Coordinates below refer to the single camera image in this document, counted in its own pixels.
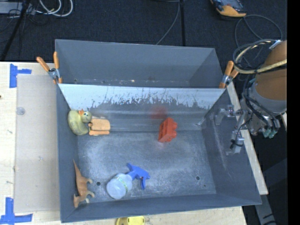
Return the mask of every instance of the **gray bin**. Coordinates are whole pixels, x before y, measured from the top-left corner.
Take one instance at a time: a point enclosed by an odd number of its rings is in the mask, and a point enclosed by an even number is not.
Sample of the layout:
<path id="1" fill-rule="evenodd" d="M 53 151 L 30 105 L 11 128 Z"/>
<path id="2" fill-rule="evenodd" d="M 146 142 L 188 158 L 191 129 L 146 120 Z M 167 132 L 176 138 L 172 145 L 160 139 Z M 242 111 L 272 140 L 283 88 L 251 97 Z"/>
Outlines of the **gray bin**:
<path id="1" fill-rule="evenodd" d="M 236 119 L 214 123 L 231 102 L 218 88 L 222 71 L 213 48 L 56 40 L 55 49 L 64 82 L 57 87 L 62 222 L 261 204 L 245 148 L 228 153 Z M 110 134 L 74 135 L 67 114 L 80 108 L 106 117 Z M 166 117 L 178 123 L 177 137 L 159 143 Z M 73 159 L 95 193 L 77 209 Z M 114 200 L 106 184 L 129 172 L 127 163 L 151 178 L 145 190 L 134 180 Z"/>

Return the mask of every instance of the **orange wooden block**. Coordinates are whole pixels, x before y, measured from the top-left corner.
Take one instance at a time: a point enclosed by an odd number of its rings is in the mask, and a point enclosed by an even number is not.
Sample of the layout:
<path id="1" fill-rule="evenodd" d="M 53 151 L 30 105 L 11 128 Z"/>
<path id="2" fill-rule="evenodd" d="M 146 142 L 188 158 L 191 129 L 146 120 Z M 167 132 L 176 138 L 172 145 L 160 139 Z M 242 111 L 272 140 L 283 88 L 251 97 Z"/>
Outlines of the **orange wooden block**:
<path id="1" fill-rule="evenodd" d="M 164 120 L 159 126 L 158 141 L 161 143 L 170 142 L 177 136 L 176 128 L 177 123 L 172 118 Z"/>

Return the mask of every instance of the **blue tape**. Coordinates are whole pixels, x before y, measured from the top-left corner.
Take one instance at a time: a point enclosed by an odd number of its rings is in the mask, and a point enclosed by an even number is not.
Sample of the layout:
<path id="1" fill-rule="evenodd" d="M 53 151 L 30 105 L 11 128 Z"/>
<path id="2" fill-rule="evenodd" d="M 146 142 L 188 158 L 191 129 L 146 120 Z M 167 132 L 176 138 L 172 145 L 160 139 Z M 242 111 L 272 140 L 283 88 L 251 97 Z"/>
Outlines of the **blue tape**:
<path id="1" fill-rule="evenodd" d="M 18 66 L 14 64 L 10 64 L 10 79 L 9 79 L 9 87 L 16 88 L 17 87 L 17 75 L 18 74 L 31 74 L 31 69 L 20 69 L 18 70 Z"/>
<path id="2" fill-rule="evenodd" d="M 5 215 L 0 218 L 0 224 L 14 225 L 15 223 L 27 223 L 32 221 L 32 215 L 15 216 L 14 214 L 14 200 L 10 197 L 5 199 Z"/>

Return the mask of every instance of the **clear plastic bottle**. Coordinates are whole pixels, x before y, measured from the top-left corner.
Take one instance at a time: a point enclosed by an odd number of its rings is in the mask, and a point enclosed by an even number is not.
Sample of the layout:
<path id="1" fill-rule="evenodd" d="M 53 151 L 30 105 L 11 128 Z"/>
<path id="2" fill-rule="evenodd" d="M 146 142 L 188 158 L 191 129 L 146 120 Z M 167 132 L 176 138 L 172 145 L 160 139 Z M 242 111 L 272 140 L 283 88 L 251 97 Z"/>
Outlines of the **clear plastic bottle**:
<path id="1" fill-rule="evenodd" d="M 114 199 L 121 199 L 132 188 L 132 178 L 128 174 L 119 173 L 106 185 L 106 190 Z"/>

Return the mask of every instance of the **blue spray nozzle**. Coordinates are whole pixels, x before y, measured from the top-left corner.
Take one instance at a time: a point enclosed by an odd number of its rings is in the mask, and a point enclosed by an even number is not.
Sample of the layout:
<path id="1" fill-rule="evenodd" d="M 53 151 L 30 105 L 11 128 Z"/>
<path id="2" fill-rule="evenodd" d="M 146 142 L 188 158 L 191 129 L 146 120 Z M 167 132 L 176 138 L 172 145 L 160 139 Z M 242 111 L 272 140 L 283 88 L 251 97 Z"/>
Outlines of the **blue spray nozzle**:
<path id="1" fill-rule="evenodd" d="M 138 166 L 134 166 L 130 163 L 127 163 L 127 167 L 130 169 L 130 172 L 127 173 L 129 176 L 131 176 L 132 180 L 133 179 L 141 179 L 141 186 L 142 189 L 144 190 L 146 188 L 146 180 L 150 179 L 150 175 L 147 171 L 143 170 L 142 168 Z"/>

